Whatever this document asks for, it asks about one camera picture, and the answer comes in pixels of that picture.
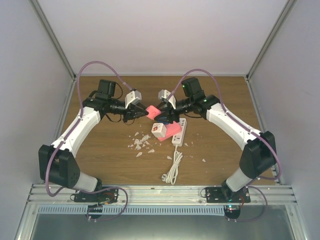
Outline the small pink plug adapter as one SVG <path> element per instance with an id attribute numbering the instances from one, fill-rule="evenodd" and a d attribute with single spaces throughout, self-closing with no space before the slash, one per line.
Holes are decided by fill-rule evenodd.
<path id="1" fill-rule="evenodd" d="M 155 117 L 157 117 L 161 113 L 161 111 L 153 105 L 150 105 L 149 107 L 147 107 L 146 111 L 148 112 L 146 117 L 151 120 L 154 120 Z"/>

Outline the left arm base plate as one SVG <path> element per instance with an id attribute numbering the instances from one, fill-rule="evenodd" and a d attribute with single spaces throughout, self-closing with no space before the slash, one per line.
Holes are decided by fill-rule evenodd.
<path id="1" fill-rule="evenodd" d="M 70 196 L 70 200 L 75 203 L 97 203 L 97 204 L 112 204 L 118 201 L 119 190 L 109 189 L 100 193 L 88 194 L 84 192 L 77 192 Z"/>

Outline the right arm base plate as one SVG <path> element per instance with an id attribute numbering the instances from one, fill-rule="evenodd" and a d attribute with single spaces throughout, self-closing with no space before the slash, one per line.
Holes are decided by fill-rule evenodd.
<path id="1" fill-rule="evenodd" d="M 221 186 L 207 186 L 200 191 L 200 196 L 205 198 L 207 203 L 242 204 L 251 202 L 249 190 L 245 187 L 232 192 Z"/>

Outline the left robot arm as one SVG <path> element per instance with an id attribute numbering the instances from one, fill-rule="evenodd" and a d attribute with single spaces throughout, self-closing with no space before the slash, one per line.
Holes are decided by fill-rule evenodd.
<path id="1" fill-rule="evenodd" d="M 118 115 L 124 123 L 148 115 L 138 90 L 131 90 L 124 100 L 119 100 L 114 97 L 116 86 L 118 83 L 114 81 L 100 80 L 98 89 L 80 101 L 80 110 L 64 133 L 52 144 L 40 147 L 40 178 L 47 188 L 53 183 L 84 191 L 92 202 L 102 199 L 103 189 L 98 178 L 81 172 L 76 162 L 78 150 L 91 130 L 109 114 Z"/>

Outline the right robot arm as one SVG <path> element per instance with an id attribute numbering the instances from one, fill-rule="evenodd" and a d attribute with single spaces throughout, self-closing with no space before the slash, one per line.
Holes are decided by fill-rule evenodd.
<path id="1" fill-rule="evenodd" d="M 240 195 L 239 190 L 259 178 L 277 163 L 274 135 L 261 132 L 246 124 L 229 111 L 222 100 L 206 95 L 196 77 L 181 82 L 185 99 L 176 100 L 168 90 L 161 90 L 158 99 L 160 114 L 156 120 L 176 123 L 180 115 L 193 112 L 223 130 L 240 147 L 242 154 L 238 169 L 221 184 L 221 196 L 228 203 Z"/>

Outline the blue cube socket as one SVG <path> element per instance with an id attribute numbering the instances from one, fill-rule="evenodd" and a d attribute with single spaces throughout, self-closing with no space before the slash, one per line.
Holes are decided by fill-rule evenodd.
<path id="1" fill-rule="evenodd" d="M 158 123 L 162 123 L 164 125 L 168 125 L 170 124 L 170 122 L 168 121 L 168 119 L 166 117 L 160 117 L 156 120 Z"/>

